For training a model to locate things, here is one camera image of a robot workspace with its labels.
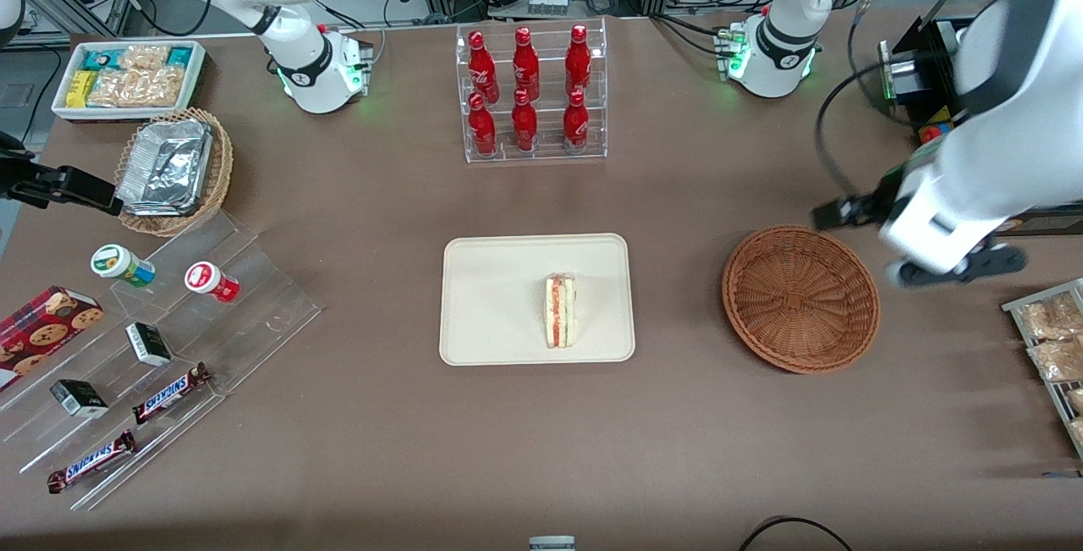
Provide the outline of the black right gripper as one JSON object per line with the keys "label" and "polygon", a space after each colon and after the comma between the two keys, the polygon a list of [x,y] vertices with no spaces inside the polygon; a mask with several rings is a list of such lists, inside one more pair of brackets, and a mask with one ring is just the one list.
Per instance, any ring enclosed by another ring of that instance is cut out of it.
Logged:
{"label": "black right gripper", "polygon": [[37,173],[34,156],[32,152],[24,148],[19,139],[1,132],[1,197],[4,200],[12,199],[10,191],[19,181],[37,176],[37,208],[47,209],[50,204],[77,204],[108,215],[121,213],[121,200],[116,197],[112,182],[77,167],[44,168]]}

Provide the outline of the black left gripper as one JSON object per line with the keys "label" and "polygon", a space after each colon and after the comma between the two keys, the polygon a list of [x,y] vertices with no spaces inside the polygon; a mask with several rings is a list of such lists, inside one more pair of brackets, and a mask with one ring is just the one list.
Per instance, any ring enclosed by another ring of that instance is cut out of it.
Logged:
{"label": "black left gripper", "polygon": [[815,207],[815,229],[832,231],[883,224],[893,210],[899,193],[898,182],[879,182],[877,188],[863,196],[846,196]]}

